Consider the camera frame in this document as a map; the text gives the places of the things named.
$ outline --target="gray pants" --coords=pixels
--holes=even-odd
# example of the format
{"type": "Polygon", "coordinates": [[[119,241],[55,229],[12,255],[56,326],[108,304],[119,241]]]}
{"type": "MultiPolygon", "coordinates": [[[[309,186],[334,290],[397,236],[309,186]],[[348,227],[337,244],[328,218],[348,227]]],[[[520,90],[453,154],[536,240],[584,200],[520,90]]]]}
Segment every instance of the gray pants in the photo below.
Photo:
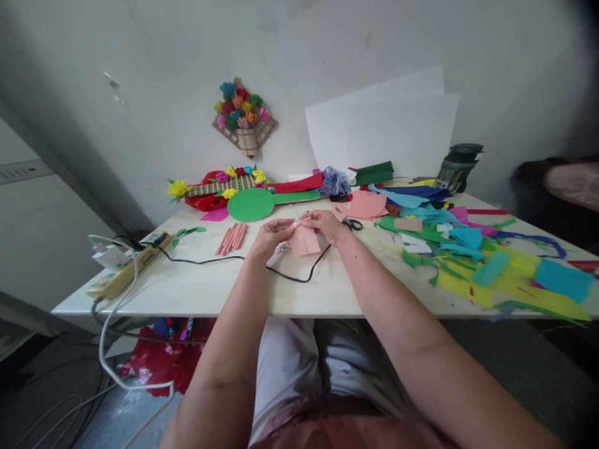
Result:
{"type": "Polygon", "coordinates": [[[300,397],[322,393],[366,399],[385,416],[415,415],[389,359],[357,320],[269,316],[258,354],[250,444],[300,397]]]}

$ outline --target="pink paper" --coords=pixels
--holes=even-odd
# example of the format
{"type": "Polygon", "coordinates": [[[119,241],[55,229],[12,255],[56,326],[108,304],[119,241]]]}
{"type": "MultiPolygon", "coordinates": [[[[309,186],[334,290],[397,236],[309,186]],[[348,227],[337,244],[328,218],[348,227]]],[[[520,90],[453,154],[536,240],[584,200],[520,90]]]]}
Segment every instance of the pink paper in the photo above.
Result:
{"type": "Polygon", "coordinates": [[[289,244],[293,250],[293,255],[296,257],[305,256],[306,254],[320,253],[320,245],[314,233],[314,229],[298,226],[291,237],[289,244]]]}
{"type": "Polygon", "coordinates": [[[382,213],[387,203],[387,195],[380,195],[376,192],[366,192],[356,190],[353,193],[351,206],[348,209],[348,215],[354,218],[363,218],[365,220],[374,219],[382,213]]]}
{"type": "Polygon", "coordinates": [[[206,215],[200,218],[200,221],[223,221],[228,216],[229,211],[226,207],[224,207],[208,212],[206,215]]]}

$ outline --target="extension cord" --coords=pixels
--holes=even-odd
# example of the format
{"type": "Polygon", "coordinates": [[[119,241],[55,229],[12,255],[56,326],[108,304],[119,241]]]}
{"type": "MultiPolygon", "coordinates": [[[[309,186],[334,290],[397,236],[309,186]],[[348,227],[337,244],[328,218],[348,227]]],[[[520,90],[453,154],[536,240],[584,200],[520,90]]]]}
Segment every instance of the extension cord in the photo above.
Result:
{"type": "MultiPolygon", "coordinates": [[[[141,251],[136,251],[134,255],[129,254],[129,257],[135,257],[137,259],[139,271],[142,271],[150,264],[156,254],[160,252],[160,250],[158,248],[154,248],[153,245],[157,244],[161,248],[164,248],[171,240],[172,237],[166,232],[152,234],[147,239],[144,239],[139,243],[142,246],[144,244],[147,246],[141,251]]],[[[90,288],[87,289],[85,293],[93,298],[115,298],[125,289],[125,287],[127,287],[127,285],[133,280],[134,276],[134,264],[128,263],[119,271],[106,273],[101,276],[90,286],[90,288]]]]}

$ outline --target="table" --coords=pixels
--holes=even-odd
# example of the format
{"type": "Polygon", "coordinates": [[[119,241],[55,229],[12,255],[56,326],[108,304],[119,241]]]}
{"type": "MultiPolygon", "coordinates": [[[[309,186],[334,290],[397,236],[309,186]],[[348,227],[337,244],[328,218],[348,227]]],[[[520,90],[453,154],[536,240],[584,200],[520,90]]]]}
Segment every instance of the table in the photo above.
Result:
{"type": "MultiPolygon", "coordinates": [[[[492,209],[493,207],[476,198],[460,194],[452,197],[458,206],[469,209],[492,209]]],[[[322,199],[307,203],[276,206],[274,212],[264,220],[249,223],[243,247],[229,255],[244,256],[254,241],[260,225],[264,221],[275,218],[295,218],[307,209],[329,209],[329,200],[322,199]]],[[[226,230],[234,223],[231,217],[222,222],[199,221],[203,213],[192,208],[186,208],[157,231],[166,231],[175,235],[182,228],[202,226],[207,229],[203,233],[192,233],[183,236],[178,246],[173,249],[167,246],[167,251],[174,258],[204,261],[215,259],[215,251],[225,235],[226,230]]],[[[491,225],[502,223],[513,218],[511,215],[472,215],[473,223],[491,225]]],[[[434,288],[428,280],[436,269],[419,266],[412,270],[402,258],[402,254],[389,249],[390,231],[375,228],[372,222],[361,220],[364,224],[362,231],[356,235],[371,248],[376,257],[397,276],[414,294],[439,318],[476,318],[496,314],[497,311],[485,311],[480,306],[471,304],[466,299],[446,291],[442,287],[434,288]]],[[[504,230],[529,235],[552,235],[518,220],[504,230]]],[[[599,260],[598,257],[575,247],[561,239],[557,239],[568,251],[568,260],[599,260]]],[[[326,241],[320,241],[321,248],[326,247],[326,241]]],[[[545,254],[534,244],[515,239],[510,246],[519,251],[545,254]]],[[[306,279],[309,270],[318,258],[318,254],[310,254],[296,258],[291,251],[276,254],[269,265],[282,273],[294,278],[306,279]]],[[[217,316],[229,294],[233,282],[243,262],[231,259],[202,266],[175,263],[159,254],[150,265],[140,273],[136,285],[131,290],[124,305],[115,313],[120,316],[169,316],[169,317],[214,317],[217,316]]],[[[268,273],[268,289],[271,297],[270,312],[274,315],[288,317],[339,318],[362,317],[362,312],[356,302],[350,280],[343,268],[339,253],[331,248],[318,263],[312,280],[306,284],[289,281],[275,273],[268,273]]],[[[91,279],[80,289],[59,304],[52,313],[63,316],[89,314],[92,298],[85,294],[87,288],[94,282],[91,279]]],[[[510,296],[493,290],[494,302],[498,304],[511,299],[510,296]]],[[[100,303],[101,313],[108,314],[119,298],[100,303]]],[[[599,317],[599,282],[595,281],[592,291],[583,304],[592,317],[599,317]]],[[[516,311],[512,314],[518,318],[543,318],[545,315],[531,311],[516,311]]]]}

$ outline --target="wooden lattice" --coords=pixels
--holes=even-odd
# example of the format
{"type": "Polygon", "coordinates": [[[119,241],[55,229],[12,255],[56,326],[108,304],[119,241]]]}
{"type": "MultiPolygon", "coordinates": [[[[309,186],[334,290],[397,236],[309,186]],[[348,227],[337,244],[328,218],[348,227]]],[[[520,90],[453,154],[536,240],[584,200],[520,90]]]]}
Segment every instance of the wooden lattice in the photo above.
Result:
{"type": "MultiPolygon", "coordinates": [[[[241,87],[242,89],[245,89],[243,84],[241,84],[241,79],[235,78],[235,80],[233,80],[233,82],[235,83],[236,88],[241,87]]],[[[216,116],[214,117],[212,126],[218,132],[220,132],[223,136],[225,136],[229,142],[234,144],[234,146],[236,146],[237,149],[241,150],[241,147],[239,146],[239,136],[237,135],[237,129],[235,129],[233,131],[229,131],[226,127],[221,128],[220,126],[217,125],[217,117],[218,117],[218,114],[216,114],[216,116]]],[[[267,122],[262,120],[262,118],[260,118],[260,115],[258,114],[258,120],[252,126],[256,133],[256,143],[258,145],[258,149],[262,148],[262,145],[264,145],[264,143],[268,140],[268,138],[270,137],[270,135],[273,133],[273,131],[275,130],[275,128],[278,125],[279,125],[279,122],[277,122],[275,120],[275,118],[272,116],[272,114],[270,115],[270,119],[267,122]]]]}

